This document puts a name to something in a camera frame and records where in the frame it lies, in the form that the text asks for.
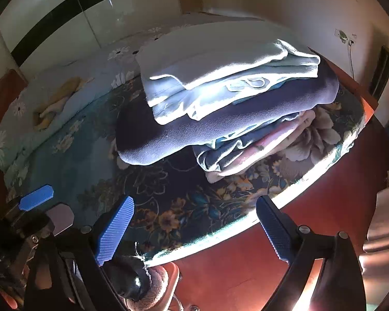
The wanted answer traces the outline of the wall power socket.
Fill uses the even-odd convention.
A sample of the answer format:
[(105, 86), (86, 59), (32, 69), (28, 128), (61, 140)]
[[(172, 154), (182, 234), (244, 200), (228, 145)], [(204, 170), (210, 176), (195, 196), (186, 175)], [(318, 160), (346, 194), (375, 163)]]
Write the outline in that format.
[(335, 29), (335, 37), (340, 38), (343, 44), (352, 46), (356, 43), (357, 35), (356, 34), (347, 34), (343, 30)]

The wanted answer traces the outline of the grey daisy print quilt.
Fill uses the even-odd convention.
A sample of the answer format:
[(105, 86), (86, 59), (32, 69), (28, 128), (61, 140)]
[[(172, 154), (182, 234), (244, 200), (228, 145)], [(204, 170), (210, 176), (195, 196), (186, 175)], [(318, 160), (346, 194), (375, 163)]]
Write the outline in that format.
[(74, 115), (139, 75), (135, 57), (143, 46), (174, 30), (229, 20), (189, 13), (37, 74), (0, 110), (0, 170), (5, 185), (10, 186), (30, 154)]

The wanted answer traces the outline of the pink folded garment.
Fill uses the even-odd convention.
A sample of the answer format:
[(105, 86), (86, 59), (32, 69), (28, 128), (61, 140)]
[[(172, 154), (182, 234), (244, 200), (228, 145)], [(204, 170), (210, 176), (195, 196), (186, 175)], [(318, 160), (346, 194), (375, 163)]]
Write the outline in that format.
[(315, 119), (315, 111), (307, 110), (291, 122), (283, 122), (274, 131), (250, 145), (229, 166), (222, 171), (206, 172), (209, 183), (215, 183), (224, 177), (244, 173), (257, 161), (289, 147), (307, 129)]

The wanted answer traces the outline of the pink fuzzy slipper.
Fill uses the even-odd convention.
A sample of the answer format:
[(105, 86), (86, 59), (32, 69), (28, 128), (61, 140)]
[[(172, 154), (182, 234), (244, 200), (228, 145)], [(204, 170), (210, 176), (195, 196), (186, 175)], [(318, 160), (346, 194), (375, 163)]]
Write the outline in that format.
[(177, 310), (184, 310), (183, 304), (176, 296), (176, 288), (180, 281), (180, 269), (175, 263), (166, 263), (149, 267), (151, 286), (139, 301), (124, 298), (128, 310), (171, 310), (174, 300)]

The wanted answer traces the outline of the dark navy folded garment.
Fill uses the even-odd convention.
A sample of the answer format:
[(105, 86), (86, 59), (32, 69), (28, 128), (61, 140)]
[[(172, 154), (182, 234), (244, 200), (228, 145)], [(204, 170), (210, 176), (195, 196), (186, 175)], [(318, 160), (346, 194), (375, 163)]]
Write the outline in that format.
[(184, 116), (166, 125), (154, 120), (144, 96), (139, 96), (123, 106), (118, 115), (117, 151), (125, 163), (147, 166), (184, 147), (204, 145), (254, 124), (330, 104), (338, 89), (337, 75), (323, 60), (316, 78), (286, 81), (280, 88), (227, 105), (199, 121)]

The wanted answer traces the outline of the light blue garment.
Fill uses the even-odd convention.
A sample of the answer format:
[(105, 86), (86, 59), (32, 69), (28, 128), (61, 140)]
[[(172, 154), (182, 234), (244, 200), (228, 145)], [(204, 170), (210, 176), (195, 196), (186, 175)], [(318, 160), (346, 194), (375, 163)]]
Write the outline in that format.
[(136, 60), (160, 125), (199, 121), (290, 79), (316, 78), (320, 64), (288, 29), (247, 19), (174, 30), (143, 46)]

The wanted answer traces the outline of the teal folded garment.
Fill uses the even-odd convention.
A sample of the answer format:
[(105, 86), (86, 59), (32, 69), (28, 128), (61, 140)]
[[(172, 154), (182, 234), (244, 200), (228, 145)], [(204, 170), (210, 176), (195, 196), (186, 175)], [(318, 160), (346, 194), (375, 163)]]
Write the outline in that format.
[(222, 171), (235, 161), (247, 147), (271, 133), (279, 125), (273, 122), (260, 126), (249, 126), (205, 145), (194, 145), (192, 150), (198, 165), (204, 171)]

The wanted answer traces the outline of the tan beige garment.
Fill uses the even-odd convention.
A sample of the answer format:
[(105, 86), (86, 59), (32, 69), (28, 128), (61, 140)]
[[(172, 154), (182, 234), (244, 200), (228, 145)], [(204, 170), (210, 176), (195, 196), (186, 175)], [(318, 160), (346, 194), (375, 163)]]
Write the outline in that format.
[(64, 106), (71, 96), (79, 92), (87, 83), (93, 81), (93, 79), (82, 79), (79, 76), (67, 79), (46, 102), (35, 108), (33, 111), (33, 128), (36, 131), (46, 130), (56, 115), (64, 110)]

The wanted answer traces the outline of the white wardrobe black stripe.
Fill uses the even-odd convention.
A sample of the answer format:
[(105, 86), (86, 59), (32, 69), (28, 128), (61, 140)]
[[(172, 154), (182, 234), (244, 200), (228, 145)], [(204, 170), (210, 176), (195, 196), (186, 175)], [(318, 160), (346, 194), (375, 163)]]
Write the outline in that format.
[(10, 0), (0, 31), (31, 78), (181, 13), (179, 0)]

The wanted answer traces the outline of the teal floral bed sheet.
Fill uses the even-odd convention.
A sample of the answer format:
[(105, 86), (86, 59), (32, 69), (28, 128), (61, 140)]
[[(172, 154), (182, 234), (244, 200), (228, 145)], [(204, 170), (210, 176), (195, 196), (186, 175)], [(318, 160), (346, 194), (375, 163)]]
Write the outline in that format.
[(11, 165), (5, 184), (9, 197), (51, 185), (52, 202), (69, 205), (77, 227), (92, 225), (120, 196), (131, 196), (135, 214), (118, 251), (137, 244), (150, 265), (192, 255), (255, 225), (261, 195), (286, 206), (351, 149), (365, 125), (360, 100), (340, 87), (332, 104), (317, 108), (314, 125), (291, 152), (210, 183), (190, 147), (151, 166), (127, 166), (110, 152), (119, 111), (140, 98), (135, 78), (92, 102)]

